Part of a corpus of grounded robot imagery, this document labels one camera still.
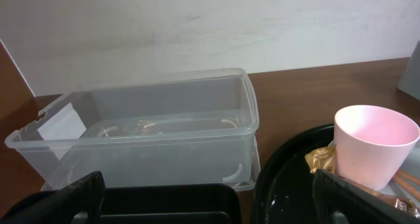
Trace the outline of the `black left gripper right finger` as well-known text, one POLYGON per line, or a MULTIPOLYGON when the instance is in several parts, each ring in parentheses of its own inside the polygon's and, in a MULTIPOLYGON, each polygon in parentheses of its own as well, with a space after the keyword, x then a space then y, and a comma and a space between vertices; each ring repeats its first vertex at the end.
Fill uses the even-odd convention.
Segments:
POLYGON ((413 215, 324 169, 314 175, 312 197, 320 223, 419 224, 413 215))

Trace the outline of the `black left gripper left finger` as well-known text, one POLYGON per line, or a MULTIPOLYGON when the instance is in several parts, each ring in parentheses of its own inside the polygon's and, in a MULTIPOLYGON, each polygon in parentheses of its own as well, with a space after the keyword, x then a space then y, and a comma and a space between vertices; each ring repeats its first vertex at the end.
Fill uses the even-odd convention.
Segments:
POLYGON ((2 223, 71 223, 85 213, 85 223, 99 223, 106 191, 102 173, 94 171, 60 190, 32 194, 16 203, 2 223))

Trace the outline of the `gold foil snack wrapper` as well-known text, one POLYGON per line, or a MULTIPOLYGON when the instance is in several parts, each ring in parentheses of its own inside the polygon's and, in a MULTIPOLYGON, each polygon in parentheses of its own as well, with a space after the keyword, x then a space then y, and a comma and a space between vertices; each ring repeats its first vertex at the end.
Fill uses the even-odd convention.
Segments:
MULTIPOLYGON (((332 174, 335 174, 336 168, 336 148, 335 146, 326 146, 322 148, 317 148, 304 156, 310 172, 315 174, 317 169, 324 169, 332 174)), ((401 177, 403 180, 409 182, 410 180, 401 177)), ((390 204, 391 206, 406 212, 419 219, 419 206, 417 206, 412 200, 407 198, 400 198, 397 196, 383 194, 376 190, 367 188, 358 183, 350 181, 353 185, 357 186, 359 189, 377 197, 378 199, 390 204)))

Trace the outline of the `pink plastic cup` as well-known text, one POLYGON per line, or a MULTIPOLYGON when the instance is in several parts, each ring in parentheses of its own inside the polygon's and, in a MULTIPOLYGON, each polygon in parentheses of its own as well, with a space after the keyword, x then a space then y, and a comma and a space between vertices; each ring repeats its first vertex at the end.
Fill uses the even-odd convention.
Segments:
POLYGON ((419 141, 419 126, 388 108, 352 105, 336 112, 333 140, 336 173, 381 190, 419 141))

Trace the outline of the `wooden chopstick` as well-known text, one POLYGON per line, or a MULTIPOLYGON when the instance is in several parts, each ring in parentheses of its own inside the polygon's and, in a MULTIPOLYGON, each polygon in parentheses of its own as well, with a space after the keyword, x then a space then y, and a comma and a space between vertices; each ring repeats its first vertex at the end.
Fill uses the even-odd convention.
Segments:
POLYGON ((395 175, 393 179, 408 193, 410 193, 417 201, 420 201, 419 191, 411 186, 407 181, 403 180, 400 176, 395 175))
POLYGON ((404 172, 400 169, 397 171, 397 174, 401 177, 404 177, 404 178, 414 182, 417 185, 420 185, 420 179, 418 179, 418 178, 416 178, 416 177, 414 177, 414 176, 412 176, 412 175, 410 175, 410 174, 408 174, 408 173, 406 173, 406 172, 404 172))

